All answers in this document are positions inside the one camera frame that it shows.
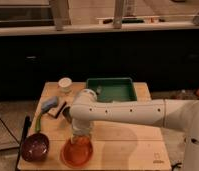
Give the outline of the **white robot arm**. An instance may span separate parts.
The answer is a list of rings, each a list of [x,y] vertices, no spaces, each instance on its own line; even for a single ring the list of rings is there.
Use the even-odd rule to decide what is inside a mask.
[[[182,171],[199,171],[199,100],[156,99],[98,102],[93,90],[83,89],[70,107],[72,132],[88,135],[93,121],[109,121],[184,131],[187,134]]]

